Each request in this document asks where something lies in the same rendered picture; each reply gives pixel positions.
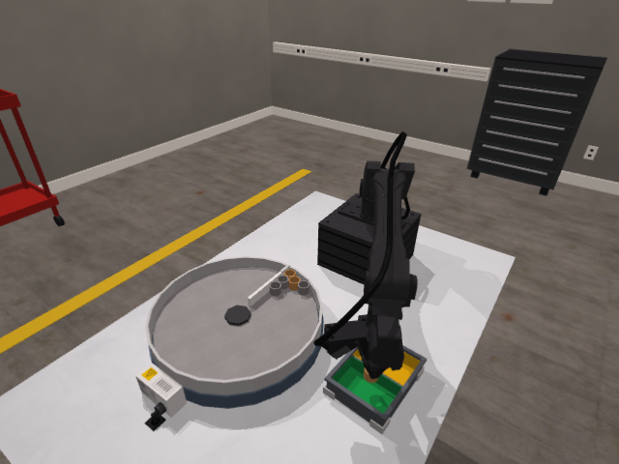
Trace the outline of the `grey round turntable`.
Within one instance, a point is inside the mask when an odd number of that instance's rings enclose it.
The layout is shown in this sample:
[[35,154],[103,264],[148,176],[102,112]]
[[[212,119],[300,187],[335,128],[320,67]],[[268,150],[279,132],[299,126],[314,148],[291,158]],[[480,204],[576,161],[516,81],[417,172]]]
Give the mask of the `grey round turntable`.
[[[286,270],[309,283],[307,295],[289,287],[270,294],[270,283]],[[316,361],[322,308],[307,276],[264,257],[224,258],[180,275],[148,313],[152,363],[136,380],[156,406],[144,423],[155,431],[166,421],[163,413],[172,418],[187,400],[230,409],[282,394]]]

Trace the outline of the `grey metal bushing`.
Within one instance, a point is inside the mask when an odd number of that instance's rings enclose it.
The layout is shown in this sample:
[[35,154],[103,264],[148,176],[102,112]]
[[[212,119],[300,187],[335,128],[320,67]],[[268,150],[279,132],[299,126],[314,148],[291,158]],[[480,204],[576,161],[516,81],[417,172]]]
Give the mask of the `grey metal bushing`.
[[298,283],[298,293],[300,295],[305,296],[309,292],[310,292],[310,284],[307,281],[305,281],[305,280],[300,281]]
[[280,275],[277,278],[277,281],[281,283],[281,290],[284,290],[284,289],[288,288],[288,276]]
[[273,281],[270,283],[270,294],[272,296],[278,296],[281,294],[281,283],[278,281]]

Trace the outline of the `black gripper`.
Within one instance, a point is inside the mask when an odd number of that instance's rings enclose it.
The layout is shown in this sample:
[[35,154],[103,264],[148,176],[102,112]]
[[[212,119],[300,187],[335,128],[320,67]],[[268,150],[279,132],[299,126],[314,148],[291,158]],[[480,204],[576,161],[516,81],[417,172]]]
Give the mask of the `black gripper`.
[[[368,372],[368,374],[369,374],[370,378],[371,378],[371,379],[376,379],[376,378],[378,378],[378,377],[379,377],[379,376],[380,376],[380,375],[381,375],[381,374],[382,374],[382,373],[383,373],[386,369],[388,369],[389,367],[380,367],[380,366],[377,366],[377,365],[375,365],[374,363],[372,363],[370,360],[366,360],[366,359],[365,359],[365,356],[364,356],[364,354],[363,354],[363,351],[362,351],[362,348],[361,348],[361,345],[360,345],[359,341],[357,341],[357,343],[359,344],[359,346],[358,346],[358,350],[359,350],[359,353],[360,353],[360,355],[361,355],[361,358],[362,358],[362,361],[363,361],[364,367],[365,367],[365,369],[367,370],[367,372]],[[397,366],[390,367],[390,368],[391,368],[393,371],[394,371],[394,370],[400,370],[400,369],[402,368],[402,364],[403,364],[403,362],[402,362],[401,364],[397,365]]]

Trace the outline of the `green bin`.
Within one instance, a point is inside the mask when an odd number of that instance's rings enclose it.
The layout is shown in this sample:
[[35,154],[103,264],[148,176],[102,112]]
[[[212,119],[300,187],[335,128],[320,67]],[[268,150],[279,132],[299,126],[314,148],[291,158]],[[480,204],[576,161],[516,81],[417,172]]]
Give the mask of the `green bin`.
[[369,383],[364,378],[364,370],[364,364],[351,356],[332,379],[384,414],[401,386],[382,374],[375,383]]

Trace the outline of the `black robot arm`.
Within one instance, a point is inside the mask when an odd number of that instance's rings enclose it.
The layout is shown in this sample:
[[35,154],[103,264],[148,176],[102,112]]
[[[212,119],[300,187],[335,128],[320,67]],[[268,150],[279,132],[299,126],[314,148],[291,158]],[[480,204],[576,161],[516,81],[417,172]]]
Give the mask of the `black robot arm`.
[[374,226],[364,295],[380,272],[389,241],[392,251],[382,282],[366,302],[368,314],[347,321],[325,340],[327,353],[336,360],[358,347],[357,341],[365,359],[377,366],[394,367],[404,360],[399,320],[402,320],[402,308],[410,307],[411,300],[415,300],[418,279],[410,274],[403,243],[401,228],[406,220],[401,218],[401,199],[406,198],[414,173],[414,163],[399,162],[390,188],[389,169],[381,168],[381,161],[368,160],[360,184],[362,206],[346,202],[338,209],[340,215]]

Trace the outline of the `yellow bin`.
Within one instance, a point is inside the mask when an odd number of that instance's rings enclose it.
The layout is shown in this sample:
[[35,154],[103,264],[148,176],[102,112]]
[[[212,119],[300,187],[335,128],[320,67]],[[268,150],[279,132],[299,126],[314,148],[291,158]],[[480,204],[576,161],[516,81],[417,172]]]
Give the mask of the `yellow bin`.
[[[354,354],[355,357],[357,356],[357,358],[361,359],[361,355],[359,353],[359,350],[357,350]],[[412,372],[414,371],[414,368],[416,367],[416,365],[419,363],[419,360],[411,357],[410,355],[404,353],[404,360],[403,360],[403,364],[402,364],[402,368],[400,370],[392,370],[390,367],[388,369],[386,369],[383,374],[385,373],[385,375],[387,374],[387,376],[393,380],[395,380],[396,382],[398,382],[401,385],[404,385],[405,382],[407,381],[407,379],[409,378],[409,376],[412,374]]]

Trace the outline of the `dark grey divided bin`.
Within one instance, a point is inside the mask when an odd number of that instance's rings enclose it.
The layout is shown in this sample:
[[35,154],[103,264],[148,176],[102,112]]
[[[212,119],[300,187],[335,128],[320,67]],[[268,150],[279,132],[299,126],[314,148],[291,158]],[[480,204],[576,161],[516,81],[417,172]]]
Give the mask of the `dark grey divided bin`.
[[364,420],[369,422],[370,419],[372,419],[373,421],[377,422],[379,425],[383,427],[386,421],[388,420],[388,418],[392,417],[392,415],[397,410],[398,406],[400,405],[404,397],[406,397],[406,395],[408,394],[408,392],[410,391],[410,389],[416,382],[417,376],[419,372],[421,371],[421,369],[423,368],[424,364],[426,363],[427,358],[403,346],[404,353],[419,360],[420,362],[416,366],[416,368],[414,369],[414,371],[412,372],[412,374],[407,379],[404,385],[399,384],[395,380],[391,379],[390,377],[382,373],[383,376],[385,376],[386,378],[390,379],[394,383],[401,386],[401,389],[398,392],[397,396],[392,401],[392,403],[390,404],[386,412],[383,414],[377,409],[375,409],[373,406],[365,402],[365,400],[363,400],[362,398],[354,394],[352,391],[348,390],[347,388],[345,388],[344,386],[342,386],[341,384],[339,384],[338,382],[332,379],[336,375],[336,373],[343,367],[343,365],[351,358],[351,356],[359,360],[360,362],[363,362],[362,360],[360,360],[359,358],[353,355],[357,350],[358,350],[358,347],[348,352],[339,361],[339,363],[329,372],[329,374],[324,378],[324,381],[327,382],[327,389],[335,394],[336,400],[338,400],[340,403],[345,405],[347,408],[355,412],[357,415],[362,417]]

